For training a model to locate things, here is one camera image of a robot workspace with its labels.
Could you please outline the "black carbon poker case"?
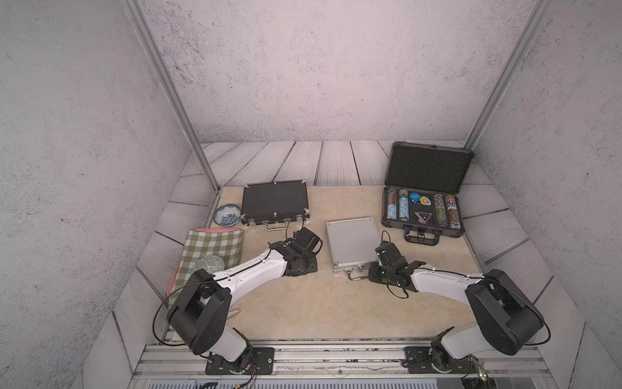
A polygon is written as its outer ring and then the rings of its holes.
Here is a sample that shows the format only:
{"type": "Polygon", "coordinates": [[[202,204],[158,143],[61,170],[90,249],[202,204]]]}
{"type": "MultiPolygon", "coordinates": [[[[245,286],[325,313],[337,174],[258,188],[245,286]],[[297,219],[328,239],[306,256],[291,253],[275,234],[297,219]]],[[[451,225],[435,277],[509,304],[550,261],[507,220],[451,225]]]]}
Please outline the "black carbon poker case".
{"type": "Polygon", "coordinates": [[[305,180],[250,184],[244,187],[241,222],[268,225],[309,220],[309,196],[305,180]]]}

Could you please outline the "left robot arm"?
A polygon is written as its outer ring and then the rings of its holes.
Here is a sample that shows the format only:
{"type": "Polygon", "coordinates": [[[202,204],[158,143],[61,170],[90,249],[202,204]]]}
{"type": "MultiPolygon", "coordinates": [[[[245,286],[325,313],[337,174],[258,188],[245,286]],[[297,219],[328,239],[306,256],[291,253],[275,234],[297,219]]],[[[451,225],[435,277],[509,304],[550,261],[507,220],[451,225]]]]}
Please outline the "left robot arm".
{"type": "Polygon", "coordinates": [[[244,264],[215,274],[197,270],[176,291],[166,319],[193,354],[215,354],[233,370],[244,370],[251,363],[253,346],[241,332],[226,327],[229,309],[269,281],[317,272],[322,246],[319,236],[302,228],[244,264]]]}

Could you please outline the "small silver poker case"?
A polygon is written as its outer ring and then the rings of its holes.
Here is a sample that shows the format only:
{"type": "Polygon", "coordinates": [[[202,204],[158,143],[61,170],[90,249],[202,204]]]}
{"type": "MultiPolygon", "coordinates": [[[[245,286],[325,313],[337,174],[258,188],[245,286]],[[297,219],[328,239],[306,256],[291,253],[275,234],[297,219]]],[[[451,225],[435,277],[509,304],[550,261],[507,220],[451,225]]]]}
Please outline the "small silver poker case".
{"type": "Polygon", "coordinates": [[[375,249],[381,237],[372,217],[327,222],[333,271],[351,281],[369,278],[371,264],[378,264],[375,249]]]}

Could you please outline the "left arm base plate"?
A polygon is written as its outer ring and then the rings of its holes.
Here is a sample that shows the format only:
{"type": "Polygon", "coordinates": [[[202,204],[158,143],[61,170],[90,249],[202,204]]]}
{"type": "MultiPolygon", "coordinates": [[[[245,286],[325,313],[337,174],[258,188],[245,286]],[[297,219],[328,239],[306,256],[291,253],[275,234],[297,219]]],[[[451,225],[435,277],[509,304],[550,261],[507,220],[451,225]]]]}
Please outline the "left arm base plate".
{"type": "Polygon", "coordinates": [[[215,353],[210,353],[206,361],[206,375],[271,375],[274,370],[275,349],[251,346],[233,362],[227,361],[215,353]]]}

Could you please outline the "large black poker case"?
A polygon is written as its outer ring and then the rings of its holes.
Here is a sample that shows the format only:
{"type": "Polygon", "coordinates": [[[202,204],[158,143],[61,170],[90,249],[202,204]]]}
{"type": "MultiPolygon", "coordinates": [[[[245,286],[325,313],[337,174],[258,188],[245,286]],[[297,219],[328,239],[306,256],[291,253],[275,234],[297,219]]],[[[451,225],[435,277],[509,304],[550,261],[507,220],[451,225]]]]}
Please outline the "large black poker case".
{"type": "Polygon", "coordinates": [[[394,142],[384,181],[382,224],[403,230],[409,243],[435,246],[442,236],[461,238],[465,228],[458,193],[473,158],[473,152],[459,147],[394,142]],[[413,203],[412,192],[429,197],[432,205],[413,203]],[[432,220],[421,225],[415,212],[431,212],[432,220]]]}

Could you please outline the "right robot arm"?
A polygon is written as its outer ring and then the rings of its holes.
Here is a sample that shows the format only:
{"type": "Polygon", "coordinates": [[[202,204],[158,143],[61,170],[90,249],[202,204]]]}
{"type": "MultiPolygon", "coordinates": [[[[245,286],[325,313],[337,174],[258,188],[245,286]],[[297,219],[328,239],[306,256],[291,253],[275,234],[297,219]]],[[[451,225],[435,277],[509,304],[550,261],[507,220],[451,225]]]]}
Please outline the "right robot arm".
{"type": "Polygon", "coordinates": [[[462,274],[422,261],[410,263],[392,242],[382,242],[375,251],[378,261],[369,268],[371,282],[401,289],[402,299],[428,293],[471,308],[474,323],[452,327],[432,341],[431,355],[438,364],[490,350],[512,356],[547,328],[544,316],[501,270],[462,274]]]}

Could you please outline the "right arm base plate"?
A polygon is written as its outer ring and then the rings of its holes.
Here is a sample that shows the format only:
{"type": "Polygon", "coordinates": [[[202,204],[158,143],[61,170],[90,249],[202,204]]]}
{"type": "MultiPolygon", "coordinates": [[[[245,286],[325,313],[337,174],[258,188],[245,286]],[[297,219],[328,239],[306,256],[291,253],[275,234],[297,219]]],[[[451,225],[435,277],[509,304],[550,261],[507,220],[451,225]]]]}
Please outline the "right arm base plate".
{"type": "Polygon", "coordinates": [[[401,362],[409,374],[461,374],[476,372],[476,358],[454,359],[440,346],[406,347],[401,362]]]}

